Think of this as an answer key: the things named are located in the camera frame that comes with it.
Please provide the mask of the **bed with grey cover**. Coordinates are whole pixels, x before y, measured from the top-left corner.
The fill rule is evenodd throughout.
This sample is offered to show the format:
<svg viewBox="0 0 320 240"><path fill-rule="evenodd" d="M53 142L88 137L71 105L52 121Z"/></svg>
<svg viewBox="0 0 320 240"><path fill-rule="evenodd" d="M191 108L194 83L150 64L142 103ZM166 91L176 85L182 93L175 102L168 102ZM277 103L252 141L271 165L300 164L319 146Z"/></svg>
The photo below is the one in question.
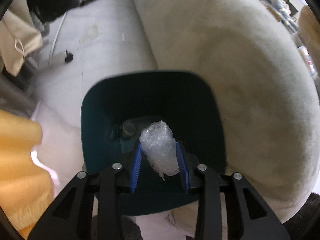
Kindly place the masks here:
<svg viewBox="0 0 320 240"><path fill-rule="evenodd" d="M160 69L211 86L228 174L242 173L281 222L319 174L319 99L288 31L258 0L134 0Z"/></svg>

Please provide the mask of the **bubble wrap ball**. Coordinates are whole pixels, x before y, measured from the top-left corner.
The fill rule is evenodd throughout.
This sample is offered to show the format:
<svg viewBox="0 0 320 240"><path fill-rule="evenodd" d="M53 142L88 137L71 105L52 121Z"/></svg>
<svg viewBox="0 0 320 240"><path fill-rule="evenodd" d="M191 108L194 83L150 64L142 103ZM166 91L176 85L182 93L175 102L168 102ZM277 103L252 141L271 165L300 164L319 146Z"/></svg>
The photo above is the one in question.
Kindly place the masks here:
<svg viewBox="0 0 320 240"><path fill-rule="evenodd" d="M172 177L179 173L176 140L164 121L154 122L143 129L139 141L149 164L163 180L164 176Z"/></svg>

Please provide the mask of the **beige drawstring trousers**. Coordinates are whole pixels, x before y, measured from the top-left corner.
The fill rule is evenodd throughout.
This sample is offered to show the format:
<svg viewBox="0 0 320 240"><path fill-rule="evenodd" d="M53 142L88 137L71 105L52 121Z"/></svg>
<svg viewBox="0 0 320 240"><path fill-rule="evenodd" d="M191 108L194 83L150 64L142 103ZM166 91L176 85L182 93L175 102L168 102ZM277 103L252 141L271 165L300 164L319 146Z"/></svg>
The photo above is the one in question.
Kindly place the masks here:
<svg viewBox="0 0 320 240"><path fill-rule="evenodd" d="M43 45L41 33L10 10L1 19L1 62L17 76L25 58Z"/></svg>

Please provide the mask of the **dark teal trash bin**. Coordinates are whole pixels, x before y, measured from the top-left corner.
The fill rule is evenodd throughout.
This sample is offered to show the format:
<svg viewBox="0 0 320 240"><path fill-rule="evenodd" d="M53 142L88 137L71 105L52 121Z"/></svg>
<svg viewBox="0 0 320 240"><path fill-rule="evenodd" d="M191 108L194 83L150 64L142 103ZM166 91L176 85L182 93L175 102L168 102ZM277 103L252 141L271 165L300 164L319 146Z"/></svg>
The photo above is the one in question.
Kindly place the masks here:
<svg viewBox="0 0 320 240"><path fill-rule="evenodd" d="M135 148L141 131L163 121L186 152L223 174L226 150L210 87L186 72L144 72L101 80L81 107L81 141L89 173L102 172Z"/></svg>

